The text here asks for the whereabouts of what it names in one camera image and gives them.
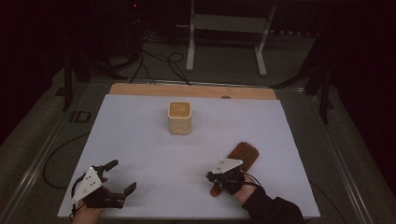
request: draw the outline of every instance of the table leg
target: table leg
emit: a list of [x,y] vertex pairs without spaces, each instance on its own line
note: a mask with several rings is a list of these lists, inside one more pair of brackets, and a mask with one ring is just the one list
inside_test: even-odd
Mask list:
[[194,67],[194,54],[195,54],[195,43],[194,43],[194,29],[195,29],[195,12],[194,12],[195,1],[191,0],[191,15],[190,15],[190,44],[189,52],[187,53],[187,65],[186,70],[191,72]]
[[276,6],[271,7],[271,11],[267,17],[266,23],[264,25],[264,29],[262,30],[262,41],[260,42],[259,46],[256,46],[254,48],[254,51],[256,53],[257,65],[259,67],[259,75],[262,77],[267,76],[267,70],[265,68],[264,58],[262,57],[262,49],[264,48],[265,40],[267,39],[267,36],[270,32],[271,21],[272,18],[274,17],[275,9]]
[[72,65],[70,54],[64,55],[64,111],[66,111],[73,101],[72,89]]

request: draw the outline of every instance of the cable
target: cable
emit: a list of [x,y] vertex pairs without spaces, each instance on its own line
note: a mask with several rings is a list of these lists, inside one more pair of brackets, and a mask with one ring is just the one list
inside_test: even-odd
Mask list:
[[181,36],[184,33],[188,32],[189,30],[190,30],[190,27],[185,28],[182,31],[180,31],[179,33],[175,34],[173,37],[168,37],[168,36],[164,37],[164,36],[161,36],[161,34],[159,32],[156,32],[156,33],[153,33],[150,37],[155,36],[155,35],[159,35],[162,38],[149,38],[148,41],[157,42],[157,43],[165,42],[165,41],[168,41],[168,40],[172,40],[172,38],[175,38],[177,36]]
[[241,174],[248,175],[248,176],[252,177],[252,178],[260,185],[260,188],[263,189],[262,184],[259,182],[258,179],[256,179],[256,177],[254,177],[253,175],[250,175],[250,174],[248,174],[248,173],[241,173]]
[[[183,80],[188,86],[191,86],[191,83],[189,82],[189,80],[186,78],[186,76],[184,75],[183,71],[180,69],[180,67],[177,65],[177,63],[180,63],[183,61],[184,59],[184,55],[182,53],[172,53],[170,54],[168,57],[165,57],[161,54],[157,54],[157,53],[153,53],[144,49],[141,49],[143,51],[143,53],[146,53],[148,56],[155,58],[161,62],[164,63],[168,63],[169,67],[172,69],[172,71],[181,79]],[[179,56],[180,58],[177,60],[172,60],[172,57],[174,56]]]
[[78,209],[75,209],[74,214],[71,213],[71,214],[69,215],[69,219],[70,219],[71,222],[73,222],[73,218],[72,218],[72,217],[73,217],[73,216],[76,214],[76,212],[78,212],[78,210],[81,209],[84,205],[85,205],[85,203],[83,203],[82,206],[80,206]]
[[143,53],[141,53],[142,54],[142,65],[143,65],[143,67],[145,68],[145,70],[146,70],[146,78],[149,80],[149,83],[151,84],[151,82],[152,83],[154,83],[154,84],[157,84],[157,83],[155,83],[155,80],[152,78],[152,76],[149,74],[149,70],[148,70],[148,68],[146,67],[146,65],[143,63]]
[[143,44],[144,44],[146,41],[148,41],[148,39],[151,37],[151,35],[147,35],[147,36],[143,39],[142,43],[140,44],[140,47],[139,47],[139,55],[138,55],[138,57],[139,57],[139,59],[138,59],[138,61],[139,61],[139,66],[137,67],[136,71],[134,71],[134,74],[132,75],[131,80],[129,80],[129,83],[132,83],[132,82],[134,81],[134,78],[137,76],[137,73],[139,73],[140,68],[143,66],[142,46],[143,46]]
[[334,207],[334,209],[338,213],[338,215],[340,215],[341,219],[343,219],[344,223],[347,224],[347,221],[345,220],[344,216],[341,214],[340,210],[338,210],[337,206],[335,206],[335,204],[332,202],[332,200],[320,188],[318,188],[318,186],[316,186],[311,180],[308,179],[308,181],[312,185],[312,187],[314,187],[314,189],[317,189],[327,199],[327,201],[329,201],[329,203],[332,205],[332,207]]
[[251,185],[251,186],[257,187],[259,189],[263,189],[263,187],[258,185],[258,184],[251,183],[251,182],[246,182],[246,181],[239,182],[239,181],[235,181],[235,180],[226,180],[225,182],[232,183],[232,184],[239,184],[239,185]]
[[65,143],[63,143],[63,144],[61,144],[60,146],[56,147],[56,148],[49,154],[49,157],[47,158],[46,163],[44,164],[44,167],[43,167],[43,171],[42,171],[43,179],[44,179],[44,182],[46,182],[46,184],[48,184],[50,187],[55,188],[55,189],[65,189],[65,188],[67,188],[67,186],[57,186],[57,185],[54,185],[54,184],[52,184],[52,183],[50,183],[50,182],[48,181],[48,179],[47,179],[47,177],[46,177],[47,166],[48,166],[48,164],[49,164],[49,162],[50,162],[50,159],[53,157],[53,155],[55,155],[55,153],[58,152],[62,147],[66,146],[67,144],[70,144],[70,143],[72,143],[72,142],[74,142],[74,141],[76,141],[76,140],[78,140],[78,139],[80,139],[80,138],[82,138],[82,137],[85,137],[85,136],[87,136],[88,134],[90,134],[90,132],[84,133],[84,134],[82,134],[82,135],[80,135],[80,136],[77,136],[77,137],[75,137],[75,138],[73,138],[73,139],[71,139],[71,140],[69,140],[69,141],[67,141],[67,142],[65,142]]

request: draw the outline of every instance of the person's arm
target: person's arm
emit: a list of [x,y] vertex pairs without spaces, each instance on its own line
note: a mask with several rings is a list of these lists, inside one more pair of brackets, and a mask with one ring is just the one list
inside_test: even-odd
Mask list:
[[87,208],[87,206],[82,205],[76,212],[72,223],[95,224],[104,210],[105,208]]
[[[254,183],[245,175],[247,182]],[[250,218],[256,223],[303,224],[304,218],[300,208],[294,203],[281,198],[274,200],[266,195],[265,190],[255,186],[244,185],[233,195],[246,209]]]

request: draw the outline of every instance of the metal frame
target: metal frame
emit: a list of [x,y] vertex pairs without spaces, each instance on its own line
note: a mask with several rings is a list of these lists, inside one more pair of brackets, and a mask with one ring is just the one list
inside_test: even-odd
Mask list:
[[346,193],[349,197],[350,202],[352,203],[352,206],[355,210],[359,223],[361,224],[374,223],[368,211],[368,208],[366,207],[363,201],[359,188],[355,180],[353,179],[352,174],[349,172],[349,169],[347,168],[347,163],[344,160],[341,150],[337,146],[334,140],[332,132],[330,131],[328,126],[324,124],[319,114],[319,109],[318,109],[319,102],[317,97],[313,95],[307,95],[306,97],[308,98],[308,101],[311,104],[312,110],[316,112],[314,113],[315,119],[318,121],[318,123],[320,123],[322,131],[325,134],[328,145],[330,146],[330,153],[332,154],[334,165],[337,168],[337,171],[344,184],[344,187],[346,188]]
[[276,6],[272,5],[266,19],[195,14],[195,0],[191,0],[190,44],[187,54],[186,70],[191,72],[194,67],[195,29],[236,31],[262,34],[262,40],[259,45],[254,48],[254,53],[256,54],[257,65],[259,67],[259,75],[262,77],[267,76],[264,58],[262,57],[262,49],[264,48],[265,41],[270,31],[275,10]]
[[76,100],[71,102],[70,106],[68,106],[68,109],[66,111],[63,111],[58,121],[54,124],[53,129],[49,133],[46,142],[38,151],[36,157],[33,159],[32,163],[24,173],[21,182],[18,184],[13,195],[6,203],[5,208],[0,214],[0,223],[5,223],[5,224],[11,223],[12,219],[20,211],[23,202],[26,200],[27,196],[30,193],[30,190],[35,184],[35,181],[38,179],[39,175],[41,174],[41,170],[44,166],[45,159],[50,155],[56,143],[56,140],[58,140],[58,136],[62,130],[62,127],[64,126],[64,124],[67,122],[67,119],[70,118],[73,111],[77,107],[78,101],[84,94],[84,91],[86,90],[87,86],[88,85],[85,83],[77,85],[76,91],[74,91],[74,96]]

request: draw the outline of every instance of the table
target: table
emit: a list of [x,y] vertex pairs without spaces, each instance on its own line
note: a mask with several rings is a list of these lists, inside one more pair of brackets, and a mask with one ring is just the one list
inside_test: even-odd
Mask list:
[[[191,103],[188,135],[167,130],[167,105],[173,100]],[[70,188],[76,178],[91,165],[118,159],[120,164],[105,174],[106,186],[120,192],[137,182],[137,189],[122,209],[107,209],[103,217],[246,219],[248,213],[233,197],[210,196],[213,184],[205,177],[240,141],[249,141],[260,151],[249,172],[270,197],[296,203],[305,217],[319,217],[285,114],[272,90],[144,84],[111,88],[58,216],[70,214]]]

